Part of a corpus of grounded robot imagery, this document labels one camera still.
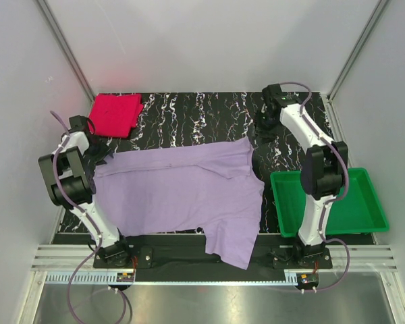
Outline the lavender t shirt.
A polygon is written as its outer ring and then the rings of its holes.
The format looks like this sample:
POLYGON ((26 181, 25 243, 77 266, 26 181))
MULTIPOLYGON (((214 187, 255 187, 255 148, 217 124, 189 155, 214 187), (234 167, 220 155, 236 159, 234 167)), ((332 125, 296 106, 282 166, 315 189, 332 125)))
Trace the lavender t shirt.
POLYGON ((247 269, 259 234, 264 184, 248 138, 128 151, 95 170, 95 199, 125 236, 201 229, 205 251, 247 269))

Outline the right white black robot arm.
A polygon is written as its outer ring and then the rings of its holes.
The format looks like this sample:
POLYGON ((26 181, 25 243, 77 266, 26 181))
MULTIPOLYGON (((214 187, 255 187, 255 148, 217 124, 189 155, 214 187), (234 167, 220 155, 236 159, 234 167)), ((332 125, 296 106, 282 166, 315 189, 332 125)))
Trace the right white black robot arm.
POLYGON ((284 83, 270 84, 262 90, 264 107, 255 113, 256 134, 264 141, 274 140, 278 127, 284 126, 305 152, 300 183, 306 194, 304 217, 292 246, 291 260, 309 267, 324 258, 326 227, 334 202, 348 193, 348 146, 336 142, 310 117, 305 100, 286 94, 284 83))

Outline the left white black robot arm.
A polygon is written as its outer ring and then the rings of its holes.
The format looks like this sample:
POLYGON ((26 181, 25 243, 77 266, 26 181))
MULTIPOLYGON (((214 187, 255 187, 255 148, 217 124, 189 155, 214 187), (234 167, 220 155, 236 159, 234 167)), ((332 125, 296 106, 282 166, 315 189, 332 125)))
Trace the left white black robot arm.
POLYGON ((51 114, 64 133, 58 147, 38 159, 49 198, 85 225, 94 240, 90 246, 94 257, 102 265, 125 267, 132 260, 132 251, 95 198, 95 168, 105 165, 113 152, 94 134, 95 125, 88 117, 75 115, 66 126, 55 112, 51 114))

